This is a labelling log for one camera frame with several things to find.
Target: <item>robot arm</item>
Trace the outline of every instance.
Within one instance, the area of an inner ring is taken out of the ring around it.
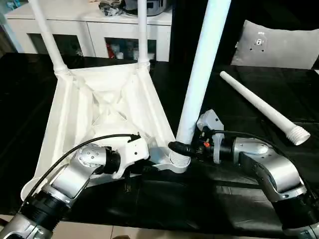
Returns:
[[[148,146],[143,138],[117,151],[96,144],[80,148],[70,163],[61,166],[5,226],[0,239],[51,238],[53,229],[85,189],[91,175],[109,173],[112,178],[120,179],[128,166],[148,157]]]
[[[217,164],[221,163],[221,159],[231,161],[257,179],[287,236],[319,238],[316,199],[284,153],[273,148],[271,143],[256,138],[219,133],[222,130],[217,129],[223,129],[223,125],[213,111],[203,114],[197,126],[201,133],[195,148],[181,142],[170,142],[170,149],[199,161],[209,160]]]

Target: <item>threaded end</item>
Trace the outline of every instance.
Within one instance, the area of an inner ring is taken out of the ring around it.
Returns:
[[[310,137],[310,133],[296,125],[286,136],[294,145],[300,145]]]
[[[171,151],[169,154],[171,162],[179,168],[187,167],[190,164],[190,157]]]

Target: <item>cabinet door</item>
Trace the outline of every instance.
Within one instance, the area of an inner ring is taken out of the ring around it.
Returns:
[[[108,22],[88,22],[94,51],[97,57],[117,57],[123,53],[124,59],[136,59],[139,26]],[[157,61],[168,61],[170,26],[148,25],[149,55]]]
[[[34,19],[8,19],[24,53],[47,53],[40,28]],[[61,54],[95,56],[87,23],[84,21],[48,20]]]

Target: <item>black cable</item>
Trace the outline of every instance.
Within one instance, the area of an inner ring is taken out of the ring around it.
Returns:
[[[52,172],[53,169],[56,168],[56,166],[59,165],[67,156],[69,156],[71,153],[74,151],[78,150],[79,148],[87,145],[88,143],[92,143],[101,139],[106,139],[106,138],[114,138],[114,137],[130,137],[131,139],[133,137],[136,137],[137,135],[135,134],[127,134],[127,133],[121,133],[121,134],[111,134],[111,135],[105,135],[97,138],[90,139],[88,141],[85,141],[77,146],[75,146],[73,149],[69,150],[67,153],[65,153],[62,157],[60,157],[46,172],[45,174],[37,181],[37,183],[34,185],[34,187],[31,189],[27,197],[25,198],[24,202],[22,203],[20,209],[18,212],[20,212],[21,208],[28,202],[28,200],[31,198],[32,194],[35,192],[35,190],[38,188],[38,186],[42,183],[42,181]]]

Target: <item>black table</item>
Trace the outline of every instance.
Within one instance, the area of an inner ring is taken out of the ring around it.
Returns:
[[[70,69],[131,61],[64,57]],[[271,122],[220,77],[225,70],[312,136],[293,146]],[[14,214],[20,191],[34,174],[56,77],[46,55],[7,54],[0,59],[0,214]],[[176,134],[190,69],[152,64],[151,77]],[[202,112],[214,109],[226,130],[272,140],[319,191],[319,75],[314,71],[218,66],[211,73]],[[200,233],[281,237],[280,222],[256,181],[237,168],[192,162],[184,174],[162,171],[86,189],[66,220]]]

